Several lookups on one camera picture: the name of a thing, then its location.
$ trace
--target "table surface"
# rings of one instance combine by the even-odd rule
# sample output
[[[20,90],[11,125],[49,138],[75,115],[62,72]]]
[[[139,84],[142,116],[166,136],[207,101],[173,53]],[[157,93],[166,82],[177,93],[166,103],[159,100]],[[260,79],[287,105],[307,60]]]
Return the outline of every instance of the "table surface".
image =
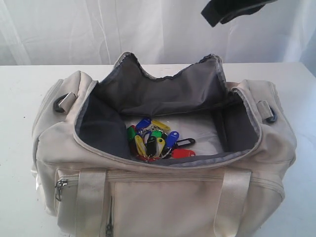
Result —
[[[144,65],[156,77],[187,65]],[[0,236],[68,237],[45,213],[31,176],[31,128],[40,102],[57,81],[81,70],[102,80],[110,65],[0,67]],[[301,63],[224,64],[227,81],[270,80],[297,137],[297,159],[283,180],[286,198],[255,237],[314,237],[316,233],[316,78]]]

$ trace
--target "bag handle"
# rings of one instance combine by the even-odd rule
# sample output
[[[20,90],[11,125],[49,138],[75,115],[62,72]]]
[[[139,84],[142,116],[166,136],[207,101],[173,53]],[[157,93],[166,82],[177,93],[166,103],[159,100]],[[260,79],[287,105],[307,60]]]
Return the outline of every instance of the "bag handle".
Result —
[[[214,220],[216,237],[235,237],[247,198],[251,171],[226,169]]]
[[[105,171],[80,171],[76,202],[76,237],[99,236],[105,180]]]

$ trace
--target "white curtain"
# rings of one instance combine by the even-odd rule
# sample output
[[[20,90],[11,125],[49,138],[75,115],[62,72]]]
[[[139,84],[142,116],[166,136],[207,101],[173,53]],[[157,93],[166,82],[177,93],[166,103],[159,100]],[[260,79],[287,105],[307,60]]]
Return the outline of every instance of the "white curtain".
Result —
[[[0,0],[0,65],[302,61],[316,74],[316,0],[278,0],[212,28],[208,0]]]

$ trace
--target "zipper pull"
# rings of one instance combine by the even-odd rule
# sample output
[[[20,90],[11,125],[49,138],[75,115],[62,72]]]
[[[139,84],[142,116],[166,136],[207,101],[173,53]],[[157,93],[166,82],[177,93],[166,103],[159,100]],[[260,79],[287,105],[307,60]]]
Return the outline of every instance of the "zipper pull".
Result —
[[[55,195],[55,198],[58,200],[58,201],[61,201],[61,190],[64,186],[66,186],[68,184],[68,181],[67,179],[60,179],[56,182],[56,185],[55,185],[55,189],[56,189],[56,195]]]
[[[113,225],[109,223],[105,231],[105,237],[112,237],[112,236],[113,236]]]

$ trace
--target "black object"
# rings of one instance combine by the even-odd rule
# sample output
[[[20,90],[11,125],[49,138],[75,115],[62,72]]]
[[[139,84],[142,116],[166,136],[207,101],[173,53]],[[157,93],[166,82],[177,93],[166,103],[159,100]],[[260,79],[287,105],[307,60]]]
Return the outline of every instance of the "black object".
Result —
[[[146,155],[149,157],[155,156],[157,153],[157,137],[150,137],[148,138],[147,145],[146,145]]]
[[[277,0],[212,0],[202,10],[202,16],[212,26],[225,24],[242,15],[251,15],[265,4]]]
[[[270,118],[267,118],[266,122],[267,123],[275,123],[277,121],[277,114],[275,113],[275,111],[271,107],[270,107],[270,109],[271,109],[273,116]]]
[[[68,94],[62,95],[61,97],[57,98],[54,103],[53,103],[53,109],[54,111],[58,112],[58,113],[63,113],[64,109],[59,107],[59,103],[66,98]]]
[[[187,138],[187,139],[177,141],[175,144],[175,147],[184,148],[184,147],[193,145],[195,142],[196,141],[193,138]]]

